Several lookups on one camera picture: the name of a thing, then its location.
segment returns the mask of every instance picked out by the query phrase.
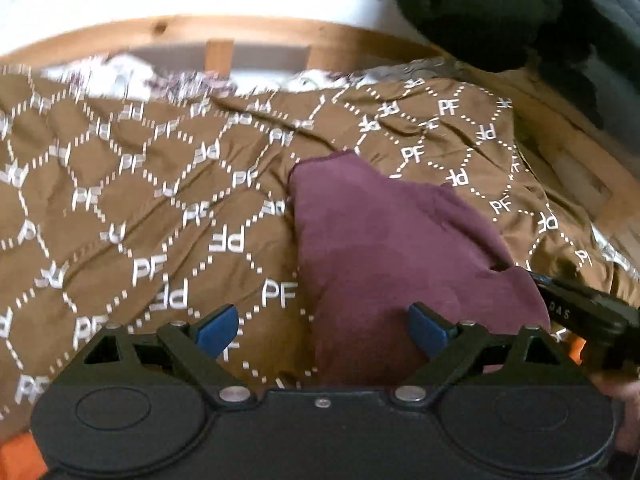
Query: wooden bed frame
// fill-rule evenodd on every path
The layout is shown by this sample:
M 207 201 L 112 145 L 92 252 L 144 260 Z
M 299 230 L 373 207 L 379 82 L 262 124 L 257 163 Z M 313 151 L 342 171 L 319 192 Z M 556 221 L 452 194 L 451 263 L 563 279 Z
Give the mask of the wooden bed frame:
M 433 44 L 335 23 L 252 16 L 161 16 L 61 34 L 0 57 L 0 64 L 39 68 L 96 54 L 193 43 L 206 44 L 203 67 L 222 75 L 230 73 L 235 43 L 306 48 L 306 68 L 336 71 L 365 68 L 365 57 L 409 62 L 448 56 Z M 539 126 L 531 134 L 557 180 L 638 266 L 640 182 L 635 170 L 640 168 L 640 158 L 629 156 L 552 89 L 530 77 L 527 70 L 491 74 L 466 68 L 472 82 L 510 97 L 518 113 L 523 110 L 527 120 Z M 562 136 L 557 133 L 560 127 Z

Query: orange object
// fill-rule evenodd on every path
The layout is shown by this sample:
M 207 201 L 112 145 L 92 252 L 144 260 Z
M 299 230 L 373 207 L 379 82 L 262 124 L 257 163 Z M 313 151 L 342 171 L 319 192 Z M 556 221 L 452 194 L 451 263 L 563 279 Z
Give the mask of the orange object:
M 577 335 L 572 335 L 568 341 L 570 350 L 569 356 L 572 360 L 574 360 L 577 364 L 582 364 L 582 359 L 580 359 L 580 353 L 584 348 L 586 341 Z
M 22 434 L 0 447 L 0 480 L 38 480 L 47 472 L 31 433 Z

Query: blue clip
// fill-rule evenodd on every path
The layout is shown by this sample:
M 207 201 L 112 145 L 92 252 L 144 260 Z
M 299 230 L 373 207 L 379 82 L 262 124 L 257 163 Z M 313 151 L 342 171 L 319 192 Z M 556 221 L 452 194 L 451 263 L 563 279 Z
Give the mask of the blue clip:
M 456 326 L 421 303 L 409 307 L 409 335 L 430 359 L 435 359 L 458 335 Z
M 196 345 L 208 356 L 217 359 L 238 335 L 238 310 L 229 305 L 198 330 Z

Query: black fabric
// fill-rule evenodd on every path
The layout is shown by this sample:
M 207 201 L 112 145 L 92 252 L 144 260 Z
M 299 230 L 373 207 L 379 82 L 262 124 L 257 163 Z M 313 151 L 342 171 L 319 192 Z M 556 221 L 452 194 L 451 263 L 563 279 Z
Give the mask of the black fabric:
M 526 46 L 561 11 L 560 0 L 398 0 L 405 17 L 434 43 L 483 70 L 519 68 Z
M 632 478 L 637 460 L 637 456 L 617 451 L 609 460 L 609 464 L 607 465 L 607 473 L 612 478 L 612 480 L 639 480 L 638 474 L 636 474 Z
M 421 33 L 458 59 L 482 70 L 501 72 L 522 67 L 528 50 L 535 50 L 541 59 L 542 79 L 597 127 L 638 124 L 635 117 L 612 120 L 603 104 L 628 102 L 629 95 L 620 94 L 622 89 L 630 91 L 631 100 L 640 104 L 640 0 L 398 0 L 398 3 Z M 588 72 L 591 65 L 606 67 L 610 77 L 620 80 L 620 84 L 606 84 L 602 88 Z M 638 114 L 630 108 L 625 115 Z M 637 127 L 635 130 L 630 136 L 628 128 L 608 129 L 626 148 L 638 153 L 640 135 Z

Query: hand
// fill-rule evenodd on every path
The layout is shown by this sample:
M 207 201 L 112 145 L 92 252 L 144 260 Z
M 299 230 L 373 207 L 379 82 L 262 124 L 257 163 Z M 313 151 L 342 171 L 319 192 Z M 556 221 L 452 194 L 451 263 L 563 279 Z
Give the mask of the hand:
M 616 449 L 631 455 L 640 450 L 640 379 L 629 370 L 596 372 L 591 381 L 607 397 L 625 403 L 625 418 L 616 435 Z

